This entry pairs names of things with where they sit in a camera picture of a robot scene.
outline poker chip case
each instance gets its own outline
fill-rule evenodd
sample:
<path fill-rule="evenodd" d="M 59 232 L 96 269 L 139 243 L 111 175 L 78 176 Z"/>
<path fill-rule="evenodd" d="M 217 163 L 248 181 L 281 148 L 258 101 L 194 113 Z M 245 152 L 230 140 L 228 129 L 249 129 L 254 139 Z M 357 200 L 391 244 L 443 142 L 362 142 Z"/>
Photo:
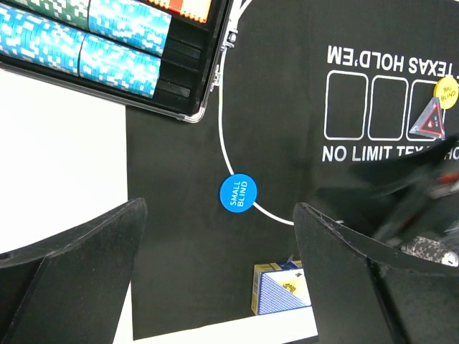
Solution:
<path fill-rule="evenodd" d="M 0 68 L 198 122 L 232 0 L 196 1 L 205 21 L 165 1 L 0 0 Z"/>

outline poker chip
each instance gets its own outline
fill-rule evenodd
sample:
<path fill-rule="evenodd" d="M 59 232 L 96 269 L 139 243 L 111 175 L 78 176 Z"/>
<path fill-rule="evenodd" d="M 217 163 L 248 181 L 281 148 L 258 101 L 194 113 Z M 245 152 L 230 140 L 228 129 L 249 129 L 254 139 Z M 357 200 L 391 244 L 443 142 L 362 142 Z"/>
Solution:
<path fill-rule="evenodd" d="M 51 19 L 88 30 L 87 16 L 90 0 L 7 0 Z"/>
<path fill-rule="evenodd" d="M 434 97 L 440 100 L 442 109 L 447 110 L 458 101 L 459 85 L 454 77 L 444 77 L 438 81 L 433 91 Z"/>
<path fill-rule="evenodd" d="M 0 54 L 78 75 L 86 33 L 0 3 Z"/>
<path fill-rule="evenodd" d="M 171 15 L 135 0 L 91 0 L 89 30 L 162 56 Z"/>
<path fill-rule="evenodd" d="M 435 240 L 417 236 L 407 246 L 401 250 L 412 256 L 430 260 L 431 262 L 441 263 L 457 267 L 459 265 L 458 256 L 445 245 Z"/>
<path fill-rule="evenodd" d="M 87 34 L 80 54 L 80 76 L 119 90 L 153 97 L 161 60 Z"/>

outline black felt table surface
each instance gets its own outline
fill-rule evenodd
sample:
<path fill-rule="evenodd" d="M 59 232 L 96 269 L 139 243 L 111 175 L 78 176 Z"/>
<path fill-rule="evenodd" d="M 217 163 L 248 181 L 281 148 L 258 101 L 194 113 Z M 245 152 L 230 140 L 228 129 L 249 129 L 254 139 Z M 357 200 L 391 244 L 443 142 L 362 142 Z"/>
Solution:
<path fill-rule="evenodd" d="M 452 0 L 254 0 L 227 55 L 223 134 L 235 173 L 257 183 L 257 203 L 292 221 L 298 201 L 323 210 L 313 197 L 319 186 L 358 186 L 349 164 L 368 150 L 385 158 L 428 147 L 406 130 L 443 62 L 459 75 L 458 20 Z M 328 55 L 333 47 L 341 64 Z M 292 226 L 219 202 L 229 171 L 217 92 L 196 125 L 126 111 L 129 197 L 148 205 L 132 284 L 136 339 L 251 316 L 253 265 L 297 253 Z M 447 134 L 459 128 L 458 109 L 447 111 Z"/>

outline white surface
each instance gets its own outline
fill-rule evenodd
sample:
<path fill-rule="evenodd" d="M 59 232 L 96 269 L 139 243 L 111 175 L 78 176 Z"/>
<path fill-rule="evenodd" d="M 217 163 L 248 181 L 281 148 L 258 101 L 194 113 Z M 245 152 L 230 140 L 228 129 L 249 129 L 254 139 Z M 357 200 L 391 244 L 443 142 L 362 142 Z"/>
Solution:
<path fill-rule="evenodd" d="M 317 335 L 310 307 L 136 340 L 136 344 L 280 344 Z"/>
<path fill-rule="evenodd" d="M 125 108 L 0 70 L 0 252 L 128 199 Z"/>

